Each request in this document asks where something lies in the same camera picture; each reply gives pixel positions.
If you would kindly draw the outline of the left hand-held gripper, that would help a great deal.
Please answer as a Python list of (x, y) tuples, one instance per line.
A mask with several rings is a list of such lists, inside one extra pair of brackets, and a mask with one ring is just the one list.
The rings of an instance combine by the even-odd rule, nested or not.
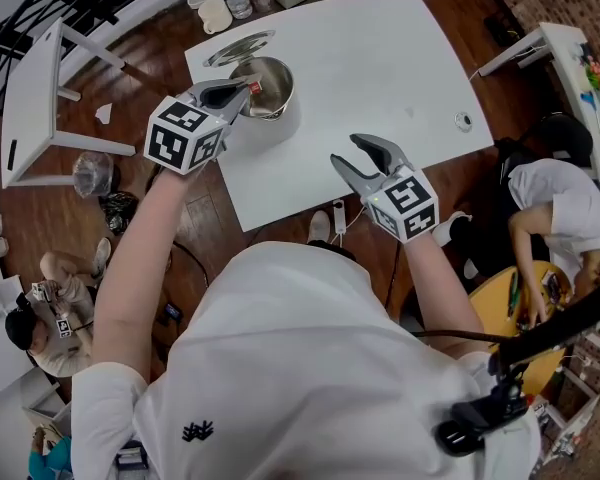
[(250, 101), (260, 74), (208, 80), (177, 96), (167, 96), (151, 113), (143, 156), (180, 175), (216, 159), (232, 124)]

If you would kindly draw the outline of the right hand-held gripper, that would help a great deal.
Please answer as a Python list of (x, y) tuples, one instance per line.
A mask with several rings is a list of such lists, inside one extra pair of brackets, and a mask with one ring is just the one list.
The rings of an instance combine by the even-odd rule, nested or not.
[(351, 134), (350, 140), (381, 173), (363, 174), (335, 154), (330, 161), (344, 182), (363, 196), (361, 202), (372, 221), (402, 244), (432, 231), (440, 223), (439, 200), (423, 171), (413, 171), (412, 163), (394, 142), (365, 133)]

